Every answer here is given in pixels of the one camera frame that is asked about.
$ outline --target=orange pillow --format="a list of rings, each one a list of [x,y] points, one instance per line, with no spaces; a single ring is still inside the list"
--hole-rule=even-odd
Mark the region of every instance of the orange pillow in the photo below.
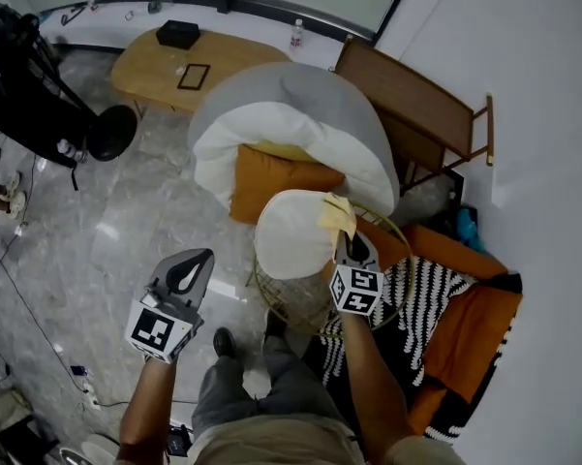
[[[442,400],[447,394],[447,388],[436,385],[428,378],[424,378],[414,403],[409,409],[409,424],[415,434],[421,436],[430,425],[433,417],[442,405]]]
[[[255,225],[269,200],[278,193],[286,190],[326,192],[344,180],[342,173],[323,164],[292,162],[240,145],[230,217]]]
[[[522,298],[478,284],[454,296],[424,352],[426,375],[471,403]]]
[[[409,250],[405,243],[385,229],[375,226],[361,217],[357,218],[357,230],[370,239],[370,242],[377,248],[381,271],[388,270],[409,256]]]
[[[492,279],[496,275],[507,274],[507,268],[492,257],[482,255],[463,243],[431,231],[418,224],[406,226],[403,230],[414,255],[436,262],[463,274],[473,275],[480,281]]]

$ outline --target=black sneaker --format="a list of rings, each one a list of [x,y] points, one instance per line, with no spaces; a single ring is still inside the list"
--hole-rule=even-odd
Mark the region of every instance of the black sneaker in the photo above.
[[[213,335],[213,348],[218,357],[236,358],[236,347],[232,333],[225,327],[219,327]]]
[[[284,338],[284,332],[287,330],[287,323],[280,319],[273,310],[267,310],[265,317],[266,327],[264,328],[264,339],[269,336]]]

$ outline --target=shoe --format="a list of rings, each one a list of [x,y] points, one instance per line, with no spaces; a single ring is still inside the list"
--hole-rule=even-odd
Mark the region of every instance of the shoe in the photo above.
[[[21,215],[25,207],[26,207],[26,194],[23,191],[20,191],[9,202],[9,209],[7,210],[7,215],[12,219],[16,219]]]
[[[6,195],[0,195],[0,200],[4,200],[5,202],[10,202],[15,196],[17,195],[17,190],[19,189],[19,184],[21,184],[21,172],[16,172],[7,184],[5,184],[5,188],[7,189]]]
[[[269,336],[284,338],[284,333],[287,330],[287,323],[280,319],[280,316],[273,310],[267,310],[265,322],[266,327],[264,328],[264,339]]]
[[[218,357],[236,358],[236,346],[232,333],[225,327],[219,327],[213,335],[213,348]]]

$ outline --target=water bottle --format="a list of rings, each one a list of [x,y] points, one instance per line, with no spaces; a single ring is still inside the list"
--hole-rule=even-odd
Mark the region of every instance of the water bottle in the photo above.
[[[95,12],[95,11],[97,11],[97,9],[99,9],[99,4],[95,0],[86,0],[86,5],[93,12]]]
[[[82,150],[78,150],[72,144],[70,144],[66,139],[62,139],[56,145],[58,153],[62,153],[65,157],[74,159],[76,162],[83,162],[85,158],[85,153]]]
[[[301,47],[301,38],[303,37],[303,21],[298,19],[294,22],[291,35],[291,49],[298,49]]]

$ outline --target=wooden table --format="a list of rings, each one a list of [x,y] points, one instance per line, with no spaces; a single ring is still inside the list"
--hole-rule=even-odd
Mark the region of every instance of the wooden table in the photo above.
[[[239,71],[267,62],[290,61],[273,46],[212,31],[200,31],[189,50],[161,46],[156,31],[137,37],[118,57],[111,73],[112,86],[134,101],[140,117],[138,102],[192,113],[213,87]],[[187,64],[211,66],[198,91],[176,87]]]

